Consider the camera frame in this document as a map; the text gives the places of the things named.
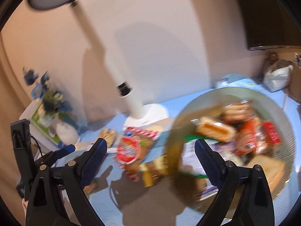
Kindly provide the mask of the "green white snack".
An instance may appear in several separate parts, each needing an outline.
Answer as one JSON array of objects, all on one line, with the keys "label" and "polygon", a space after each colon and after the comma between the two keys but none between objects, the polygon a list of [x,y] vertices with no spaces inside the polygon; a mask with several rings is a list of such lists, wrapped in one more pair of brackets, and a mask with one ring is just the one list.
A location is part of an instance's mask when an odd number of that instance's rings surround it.
[{"label": "green white snack", "polygon": [[178,171],[197,178],[207,178],[207,175],[195,154],[195,142],[198,139],[204,139],[213,151],[220,153],[223,157],[225,152],[217,140],[209,139],[198,135],[188,135],[185,137],[185,143],[179,158]]}]

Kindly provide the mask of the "brown cake block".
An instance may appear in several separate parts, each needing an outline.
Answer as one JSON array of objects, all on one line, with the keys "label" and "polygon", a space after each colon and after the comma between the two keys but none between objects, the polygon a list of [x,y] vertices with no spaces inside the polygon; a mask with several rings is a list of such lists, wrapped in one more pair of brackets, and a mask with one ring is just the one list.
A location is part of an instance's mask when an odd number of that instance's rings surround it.
[{"label": "brown cake block", "polygon": [[210,139],[228,143],[236,137],[236,129],[234,127],[211,117],[202,116],[193,122],[196,126],[196,132]]}]

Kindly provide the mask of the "large clear biscuit pack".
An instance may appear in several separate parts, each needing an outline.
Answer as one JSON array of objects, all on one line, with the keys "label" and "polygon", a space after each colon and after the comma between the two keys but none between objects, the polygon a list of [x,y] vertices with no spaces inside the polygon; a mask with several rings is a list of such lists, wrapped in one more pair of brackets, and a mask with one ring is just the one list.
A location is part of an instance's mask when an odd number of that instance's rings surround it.
[{"label": "large clear biscuit pack", "polygon": [[285,163],[266,155],[256,155],[245,167],[260,165],[265,173],[270,191],[273,192],[284,175]]}]

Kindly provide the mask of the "blue white artificial flowers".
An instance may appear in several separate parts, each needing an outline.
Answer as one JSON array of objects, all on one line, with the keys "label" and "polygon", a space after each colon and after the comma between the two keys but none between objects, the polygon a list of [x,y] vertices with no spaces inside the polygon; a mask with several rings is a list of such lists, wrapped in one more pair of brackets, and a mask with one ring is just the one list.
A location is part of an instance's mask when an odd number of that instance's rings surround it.
[{"label": "blue white artificial flowers", "polygon": [[56,115],[67,114],[73,111],[63,92],[52,87],[48,71],[39,76],[33,69],[23,68],[22,73],[25,84],[33,86],[31,97],[39,104],[38,114],[40,117],[54,118]]}]

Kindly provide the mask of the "white ribbed ceramic vase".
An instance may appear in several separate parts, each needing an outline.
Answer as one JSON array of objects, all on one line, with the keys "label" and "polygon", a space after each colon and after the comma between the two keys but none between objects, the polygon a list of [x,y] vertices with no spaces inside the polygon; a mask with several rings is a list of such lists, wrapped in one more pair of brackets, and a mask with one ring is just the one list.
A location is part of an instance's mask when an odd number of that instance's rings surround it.
[{"label": "white ribbed ceramic vase", "polygon": [[59,139],[65,144],[76,144],[80,140],[80,136],[77,130],[70,124],[61,120],[57,121],[56,133]]}]

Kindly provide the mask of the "light blue textured mat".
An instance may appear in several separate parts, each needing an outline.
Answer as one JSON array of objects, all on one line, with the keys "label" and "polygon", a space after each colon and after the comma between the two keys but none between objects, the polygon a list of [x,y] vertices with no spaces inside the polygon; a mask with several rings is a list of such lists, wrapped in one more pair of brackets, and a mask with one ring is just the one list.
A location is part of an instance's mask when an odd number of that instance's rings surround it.
[{"label": "light blue textured mat", "polygon": [[[285,219],[300,195],[300,121],[292,123],[292,127],[296,141],[295,165],[290,181],[274,200],[275,225]],[[168,134],[169,131],[162,133],[147,161],[163,153]],[[196,225],[203,216],[201,206],[212,201],[211,198],[200,202],[198,210],[190,208],[176,194],[169,178],[144,188],[141,181],[133,182],[122,173],[112,154],[105,158],[95,182],[97,187],[88,194],[88,199],[105,225]]]}]

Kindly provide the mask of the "gold ribbed bowl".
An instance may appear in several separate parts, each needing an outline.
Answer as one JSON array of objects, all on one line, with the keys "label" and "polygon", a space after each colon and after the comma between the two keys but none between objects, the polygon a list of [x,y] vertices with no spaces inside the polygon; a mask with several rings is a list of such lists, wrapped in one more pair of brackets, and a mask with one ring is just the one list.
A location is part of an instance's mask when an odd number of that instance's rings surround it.
[{"label": "gold ribbed bowl", "polygon": [[268,96],[256,90],[229,87],[211,90],[192,100],[176,117],[165,145],[171,179],[176,194],[192,209],[202,201],[214,199],[217,188],[208,178],[197,178],[178,171],[185,137],[198,135],[194,120],[211,117],[236,129],[233,141],[219,142],[225,160],[245,166],[256,155],[266,155],[285,163],[284,175],[273,192],[276,199],[292,174],[295,137],[291,123],[281,108]]}]

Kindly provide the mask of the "round yellow cracker pack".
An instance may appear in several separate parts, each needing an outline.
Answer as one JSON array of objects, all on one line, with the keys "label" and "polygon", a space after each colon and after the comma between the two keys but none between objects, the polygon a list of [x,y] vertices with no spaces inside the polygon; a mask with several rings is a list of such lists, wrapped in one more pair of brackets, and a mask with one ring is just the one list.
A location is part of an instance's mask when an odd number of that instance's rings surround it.
[{"label": "round yellow cracker pack", "polygon": [[116,139],[116,131],[114,129],[103,128],[98,134],[98,138],[102,138],[107,142],[108,148],[110,148]]}]

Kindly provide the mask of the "red striped snack bag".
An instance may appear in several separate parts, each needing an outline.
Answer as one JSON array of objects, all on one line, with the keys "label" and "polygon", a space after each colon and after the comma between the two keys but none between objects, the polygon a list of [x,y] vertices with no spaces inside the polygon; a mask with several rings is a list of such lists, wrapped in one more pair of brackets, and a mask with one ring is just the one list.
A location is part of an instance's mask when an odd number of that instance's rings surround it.
[{"label": "red striped snack bag", "polygon": [[126,127],[117,145],[115,161],[134,182],[139,180],[139,165],[145,160],[161,132]]}]

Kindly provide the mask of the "yellow label peanut bag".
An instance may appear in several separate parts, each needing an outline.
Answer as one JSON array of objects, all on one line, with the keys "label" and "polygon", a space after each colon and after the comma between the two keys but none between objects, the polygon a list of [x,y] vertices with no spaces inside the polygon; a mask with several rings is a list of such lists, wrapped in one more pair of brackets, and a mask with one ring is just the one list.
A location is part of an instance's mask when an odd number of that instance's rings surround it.
[{"label": "yellow label peanut bag", "polygon": [[161,178],[169,175],[167,155],[162,155],[155,158],[155,160],[140,164],[138,167],[146,188],[155,185]]}]

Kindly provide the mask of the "white plastic bag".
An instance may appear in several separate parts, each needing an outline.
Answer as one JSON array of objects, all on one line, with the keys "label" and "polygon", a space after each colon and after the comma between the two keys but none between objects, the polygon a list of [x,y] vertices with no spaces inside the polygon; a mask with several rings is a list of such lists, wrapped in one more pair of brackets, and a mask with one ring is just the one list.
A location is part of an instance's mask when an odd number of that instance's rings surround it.
[{"label": "white plastic bag", "polygon": [[290,83],[293,62],[278,60],[267,68],[263,78],[263,85],[270,91],[276,92],[286,88]]}]

